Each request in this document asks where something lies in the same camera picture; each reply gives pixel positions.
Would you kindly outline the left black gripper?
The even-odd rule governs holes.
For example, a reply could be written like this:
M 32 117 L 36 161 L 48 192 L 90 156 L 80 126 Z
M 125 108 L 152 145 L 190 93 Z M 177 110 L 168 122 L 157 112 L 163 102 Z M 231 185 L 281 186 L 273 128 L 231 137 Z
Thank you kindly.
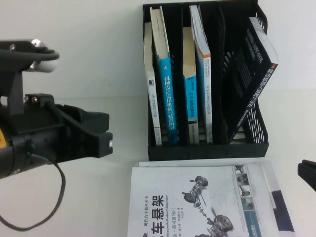
M 113 152 L 110 115 L 56 104 L 50 94 L 26 94 L 11 115 L 11 164 L 61 163 Z

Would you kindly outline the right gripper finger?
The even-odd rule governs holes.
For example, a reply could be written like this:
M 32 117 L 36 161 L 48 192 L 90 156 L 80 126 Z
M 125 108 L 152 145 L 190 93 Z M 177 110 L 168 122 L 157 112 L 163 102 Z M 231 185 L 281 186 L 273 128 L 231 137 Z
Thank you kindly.
M 297 166 L 298 175 L 316 191 L 316 163 L 310 160 L 302 160 Z

